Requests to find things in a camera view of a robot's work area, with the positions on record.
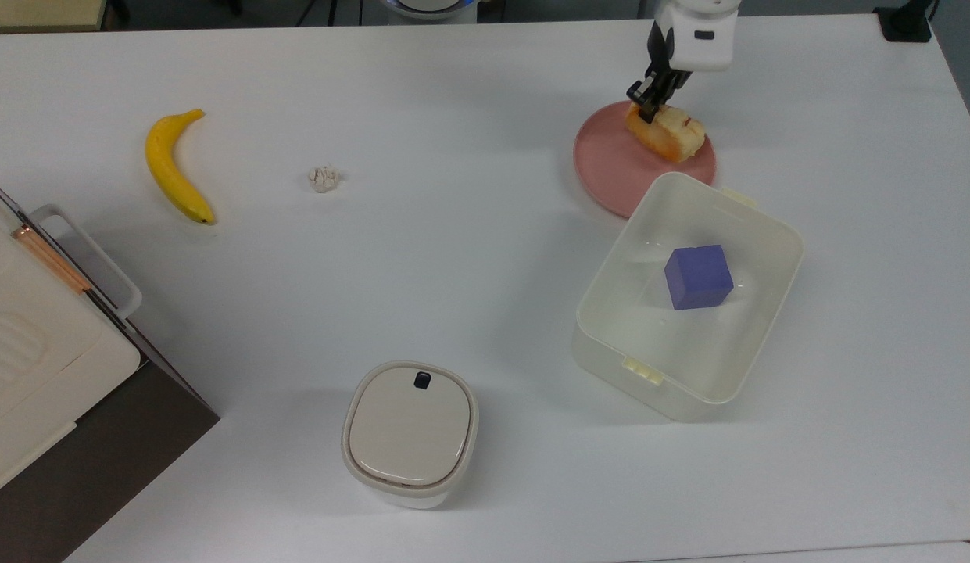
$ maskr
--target bread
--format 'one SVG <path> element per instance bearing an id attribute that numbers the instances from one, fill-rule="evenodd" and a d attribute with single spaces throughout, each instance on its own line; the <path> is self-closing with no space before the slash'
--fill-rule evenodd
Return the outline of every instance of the bread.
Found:
<path id="1" fill-rule="evenodd" d="M 660 107 L 650 124 L 638 115 L 640 109 L 637 104 L 631 104 L 625 118 L 627 129 L 659 156 L 681 163 L 703 146 L 703 125 L 680 108 Z"/>

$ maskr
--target blue block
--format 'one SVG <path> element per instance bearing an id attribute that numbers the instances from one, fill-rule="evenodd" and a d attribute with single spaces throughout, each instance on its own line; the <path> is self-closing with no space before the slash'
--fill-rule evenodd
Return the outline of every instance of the blue block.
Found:
<path id="1" fill-rule="evenodd" d="M 735 288 L 721 245 L 673 250 L 666 282 L 675 310 L 719 306 Z"/>

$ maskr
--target banana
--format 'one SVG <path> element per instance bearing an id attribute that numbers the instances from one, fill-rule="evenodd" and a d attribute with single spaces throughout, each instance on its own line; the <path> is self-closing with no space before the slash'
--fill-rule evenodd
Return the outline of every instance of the banana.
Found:
<path id="1" fill-rule="evenodd" d="M 178 115 L 166 115 L 152 125 L 145 142 L 145 157 L 148 168 L 164 195 L 169 197 L 173 206 L 186 217 L 200 224 L 214 224 L 213 211 L 195 186 L 189 183 L 182 172 L 175 167 L 173 146 L 182 131 L 192 122 L 203 117 L 203 110 L 194 109 Z"/>

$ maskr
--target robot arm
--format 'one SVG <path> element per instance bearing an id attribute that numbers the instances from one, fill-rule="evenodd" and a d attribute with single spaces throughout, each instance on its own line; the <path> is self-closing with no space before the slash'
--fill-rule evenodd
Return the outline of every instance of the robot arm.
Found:
<path id="1" fill-rule="evenodd" d="M 732 63 L 735 18 L 742 0 L 660 0 L 648 37 L 652 59 L 643 82 L 627 91 L 652 122 L 693 71 L 724 70 Z"/>

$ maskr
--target plastic storage box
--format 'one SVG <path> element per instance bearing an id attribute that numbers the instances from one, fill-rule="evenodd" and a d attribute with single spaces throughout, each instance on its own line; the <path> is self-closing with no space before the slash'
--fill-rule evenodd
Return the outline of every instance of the plastic storage box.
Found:
<path id="1" fill-rule="evenodd" d="M 674 310 L 674 249 L 721 245 L 735 288 L 720 306 Z M 676 421 L 734 399 L 787 296 L 798 232 L 680 172 L 660 176 L 614 243 L 575 316 L 574 359 Z"/>

